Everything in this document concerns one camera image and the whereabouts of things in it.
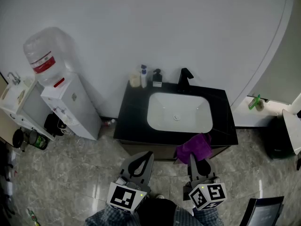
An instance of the soap dispenser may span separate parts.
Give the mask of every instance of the soap dispenser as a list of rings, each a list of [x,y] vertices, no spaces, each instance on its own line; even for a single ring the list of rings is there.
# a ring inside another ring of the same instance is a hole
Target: soap dispenser
[[[161,70],[154,70],[154,75],[152,76],[152,86],[153,87],[162,87],[162,75],[160,74]]]
[[[147,71],[146,71],[146,65],[141,65],[142,71],[141,71],[141,86],[142,88],[145,88],[147,86]]]

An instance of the purple towel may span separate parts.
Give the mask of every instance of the purple towel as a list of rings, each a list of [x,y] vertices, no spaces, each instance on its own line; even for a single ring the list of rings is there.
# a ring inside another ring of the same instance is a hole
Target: purple towel
[[[212,154],[210,142],[211,137],[209,134],[208,136],[203,133],[197,134],[188,142],[176,148],[177,157],[184,164],[188,164],[191,153],[195,154],[197,161],[203,160]]]

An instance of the black pants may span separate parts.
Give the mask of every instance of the black pants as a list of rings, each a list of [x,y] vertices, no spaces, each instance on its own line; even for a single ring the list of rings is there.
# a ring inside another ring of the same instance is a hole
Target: black pants
[[[141,226],[172,226],[176,205],[168,199],[146,199],[138,208]]]

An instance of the plaid shirt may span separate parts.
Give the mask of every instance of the plaid shirt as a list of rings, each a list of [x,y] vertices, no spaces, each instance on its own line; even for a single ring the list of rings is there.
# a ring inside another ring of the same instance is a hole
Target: plaid shirt
[[[218,217],[217,209],[193,210],[194,216],[177,206],[174,212],[174,226],[223,226]],[[140,226],[137,213],[130,215],[111,208],[108,204],[105,209],[86,219],[85,226]]]

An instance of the large plastic water jug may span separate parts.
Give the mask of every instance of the large plastic water jug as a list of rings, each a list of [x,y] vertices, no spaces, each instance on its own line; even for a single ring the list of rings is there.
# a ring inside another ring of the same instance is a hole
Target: large plastic water jug
[[[49,27],[31,36],[23,45],[29,64],[44,87],[64,82],[66,65],[56,43],[56,29]]]

